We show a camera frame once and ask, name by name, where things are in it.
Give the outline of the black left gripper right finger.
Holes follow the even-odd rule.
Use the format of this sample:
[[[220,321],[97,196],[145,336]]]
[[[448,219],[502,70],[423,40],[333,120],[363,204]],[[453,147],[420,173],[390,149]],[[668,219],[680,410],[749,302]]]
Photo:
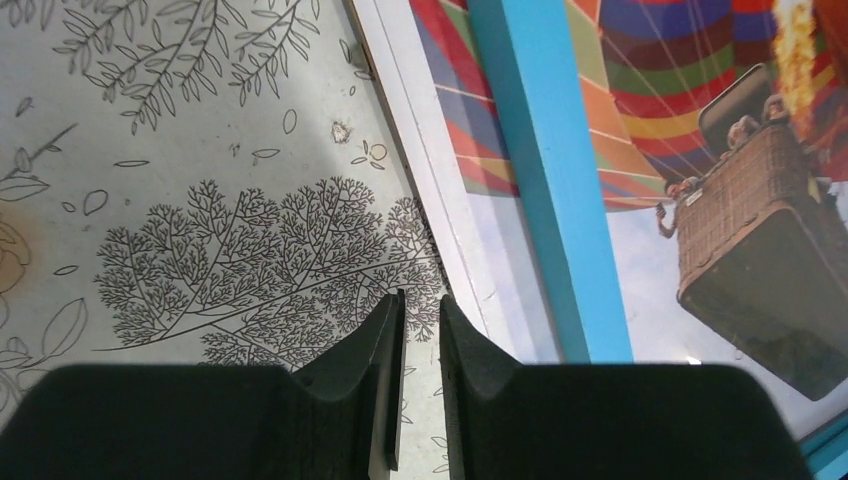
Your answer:
[[[523,364],[439,315],[453,479],[808,479],[764,388],[725,365]]]

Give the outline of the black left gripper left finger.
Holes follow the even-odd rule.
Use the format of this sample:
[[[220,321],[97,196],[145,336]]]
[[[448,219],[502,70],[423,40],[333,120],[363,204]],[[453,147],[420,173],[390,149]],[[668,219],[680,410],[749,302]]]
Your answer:
[[[5,479],[387,479],[399,466],[406,308],[384,296],[297,371],[77,364],[1,433]]]

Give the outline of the hot air balloon photo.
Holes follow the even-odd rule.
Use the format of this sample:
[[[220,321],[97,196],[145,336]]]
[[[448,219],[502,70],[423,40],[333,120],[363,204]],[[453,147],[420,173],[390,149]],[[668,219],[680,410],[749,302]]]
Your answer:
[[[534,363],[847,417],[843,1],[358,1],[458,298]]]

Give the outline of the blue wooden picture frame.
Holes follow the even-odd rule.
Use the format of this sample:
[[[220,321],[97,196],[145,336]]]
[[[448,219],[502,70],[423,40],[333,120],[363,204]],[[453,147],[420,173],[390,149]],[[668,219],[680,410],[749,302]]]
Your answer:
[[[564,358],[725,364],[847,475],[847,5],[473,1]]]

